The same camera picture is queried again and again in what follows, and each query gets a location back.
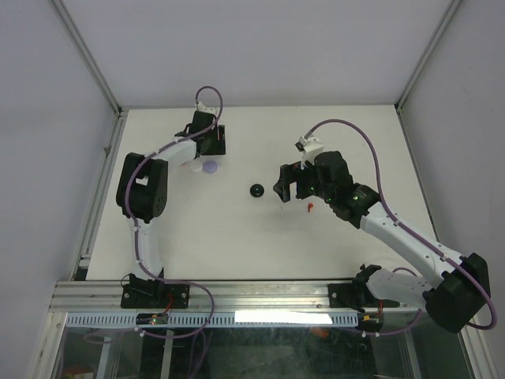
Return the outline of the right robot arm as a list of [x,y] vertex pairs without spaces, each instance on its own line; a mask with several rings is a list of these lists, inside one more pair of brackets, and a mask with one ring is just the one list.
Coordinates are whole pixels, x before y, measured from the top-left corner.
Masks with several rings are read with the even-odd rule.
[[444,330],[458,333],[490,298],[488,265],[476,253],[464,256],[422,236],[386,210],[380,195],[359,184],[340,152],[321,152],[312,162],[284,164],[273,190],[284,202],[290,186],[296,197],[318,197],[341,220],[383,242],[419,272],[418,277],[380,265],[362,267],[353,280],[353,298],[363,306],[376,300],[405,303],[425,311]]

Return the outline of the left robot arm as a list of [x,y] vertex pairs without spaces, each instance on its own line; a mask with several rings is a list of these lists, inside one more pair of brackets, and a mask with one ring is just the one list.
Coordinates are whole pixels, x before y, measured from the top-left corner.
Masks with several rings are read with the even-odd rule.
[[163,148],[142,155],[126,155],[120,175],[116,204],[132,233],[134,266],[123,286],[121,308],[183,310],[189,306],[187,283],[164,280],[157,219],[168,199],[169,170],[200,156],[226,153],[224,127],[214,111],[196,110],[193,120]]

